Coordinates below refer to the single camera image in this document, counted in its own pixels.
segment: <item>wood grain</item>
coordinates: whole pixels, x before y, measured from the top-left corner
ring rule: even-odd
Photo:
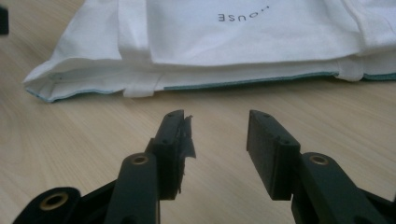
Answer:
[[[37,194],[71,186],[86,194],[143,151],[163,116],[193,115],[196,160],[182,193],[162,202],[163,223],[293,223],[290,202],[272,202],[246,152],[248,111],[275,116],[302,144],[336,159],[361,188],[393,200],[396,83],[313,78],[128,99],[83,94],[46,104],[21,82],[51,55],[82,0],[8,1],[0,37],[0,223]]]

